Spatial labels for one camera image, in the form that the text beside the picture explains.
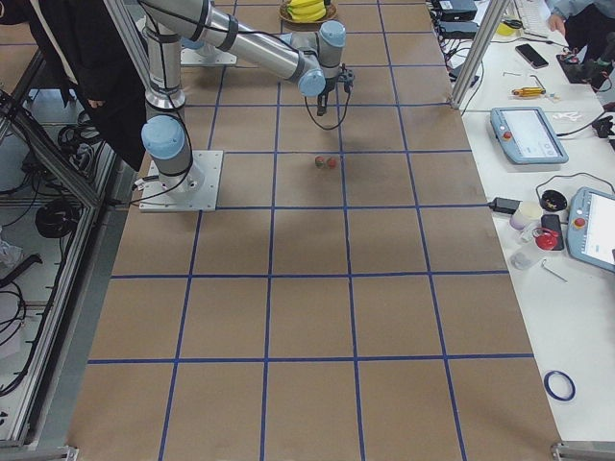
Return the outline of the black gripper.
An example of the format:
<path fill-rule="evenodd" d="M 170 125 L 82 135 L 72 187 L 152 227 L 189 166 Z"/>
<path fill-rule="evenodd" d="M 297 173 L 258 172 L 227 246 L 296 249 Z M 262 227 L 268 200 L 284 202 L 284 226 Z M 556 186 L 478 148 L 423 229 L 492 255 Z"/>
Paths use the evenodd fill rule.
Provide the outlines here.
<path fill-rule="evenodd" d="M 351 92 L 354 88 L 355 72 L 348 68 L 345 63 L 341 63 L 336 76 L 332 80 L 332 87 L 343 85 L 344 92 Z M 317 96 L 317 114 L 325 115 L 328 110 L 328 92 L 323 90 Z"/>

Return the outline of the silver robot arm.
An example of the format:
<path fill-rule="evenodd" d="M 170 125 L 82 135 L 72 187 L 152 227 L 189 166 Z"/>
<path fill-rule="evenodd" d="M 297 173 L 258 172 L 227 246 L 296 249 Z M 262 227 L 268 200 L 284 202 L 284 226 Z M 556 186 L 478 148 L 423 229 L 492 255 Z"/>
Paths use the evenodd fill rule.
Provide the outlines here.
<path fill-rule="evenodd" d="M 204 48 L 215 57 L 233 55 L 295 83 L 305 98 L 317 99 L 317 114 L 327 111 L 329 93 L 338 84 L 352 92 L 354 74 L 341 62 L 346 42 L 344 26 L 328 20 L 316 32 L 275 36 L 240 23 L 233 15 L 216 9 L 210 1 L 142 1 L 148 47 L 146 108 L 163 122 L 145 123 L 141 141 L 160 135 L 162 159 L 178 166 L 166 177 L 185 176 L 192 157 L 185 149 L 187 131 L 176 112 L 183 110 L 181 87 L 182 43 Z"/>

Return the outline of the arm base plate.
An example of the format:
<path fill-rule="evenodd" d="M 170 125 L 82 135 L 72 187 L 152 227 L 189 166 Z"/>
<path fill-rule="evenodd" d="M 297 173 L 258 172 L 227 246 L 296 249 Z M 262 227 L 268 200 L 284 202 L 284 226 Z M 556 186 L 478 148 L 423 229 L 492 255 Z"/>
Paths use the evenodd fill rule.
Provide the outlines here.
<path fill-rule="evenodd" d="M 237 57 L 229 52 L 204 45 L 198 49 L 184 48 L 181 53 L 183 67 L 235 66 Z"/>
<path fill-rule="evenodd" d="M 215 211 L 223 166 L 222 151 L 195 150 L 187 177 L 161 175 L 153 160 L 149 176 L 156 179 L 143 185 L 138 207 L 143 212 Z"/>

